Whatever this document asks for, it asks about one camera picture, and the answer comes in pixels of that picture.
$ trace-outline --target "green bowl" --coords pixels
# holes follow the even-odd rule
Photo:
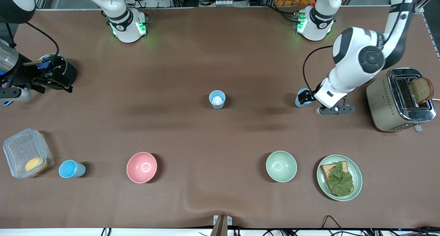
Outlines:
[[[297,173],[297,161],[288,152],[276,151],[266,160],[266,171],[277,182],[288,182]]]
[[[349,168],[349,173],[353,176],[353,192],[350,195],[346,196],[336,196],[333,195],[330,191],[330,188],[327,185],[326,178],[324,173],[322,172],[321,165],[325,164],[333,164],[339,161],[347,161],[347,166]],[[316,177],[318,178],[319,187],[321,187],[322,191],[328,195],[328,197],[336,200],[336,201],[350,201],[359,195],[360,190],[362,189],[362,174],[360,173],[359,167],[349,158],[342,155],[330,155],[326,156],[321,163],[318,165],[318,170],[316,172]]]

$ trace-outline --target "green led light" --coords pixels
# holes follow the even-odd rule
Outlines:
[[[307,18],[304,18],[301,23],[298,24],[298,32],[302,33],[307,24]]]
[[[329,29],[328,29],[328,31],[327,31],[327,34],[330,33],[330,31],[331,31],[331,26],[333,25],[333,22],[334,22],[334,20],[331,21],[331,23],[330,23],[330,25],[329,25]]]
[[[146,30],[145,30],[145,25],[143,23],[136,23],[136,27],[138,28],[139,33],[141,35],[145,34]]]
[[[113,35],[116,35],[116,32],[115,32],[115,30],[114,30],[114,28],[113,28],[113,25],[110,24],[110,26],[111,26],[111,29],[113,30]]]

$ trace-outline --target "blue cup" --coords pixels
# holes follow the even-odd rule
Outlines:
[[[223,103],[221,104],[214,104],[212,103],[212,99],[215,97],[220,97],[223,100]],[[221,109],[223,108],[224,102],[226,100],[226,95],[221,91],[221,90],[214,90],[211,92],[211,94],[209,94],[209,102],[211,103],[212,107],[214,107],[214,109]]]
[[[298,108],[304,108],[305,106],[309,105],[309,104],[312,102],[312,101],[308,101],[308,102],[305,102],[305,103],[303,103],[303,104],[300,104],[300,101],[299,101],[299,99],[298,99],[298,95],[299,95],[300,93],[302,93],[303,91],[305,91],[305,90],[309,90],[309,89],[302,88],[301,90],[299,90],[299,92],[298,92],[298,94],[297,94],[297,96],[296,96],[296,98],[295,98],[295,105],[296,105]]]
[[[60,165],[58,173],[62,178],[78,178],[79,176],[84,175],[85,166],[69,159]]]

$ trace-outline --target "toaster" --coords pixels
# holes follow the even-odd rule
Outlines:
[[[395,68],[376,79],[366,88],[366,97],[373,121],[380,131],[395,132],[414,127],[436,116],[432,101],[418,104],[410,90],[410,81],[422,77],[413,68]]]

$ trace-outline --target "clear plastic container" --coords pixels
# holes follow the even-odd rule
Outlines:
[[[32,128],[3,142],[3,151],[15,178],[27,178],[54,164],[44,136]]]

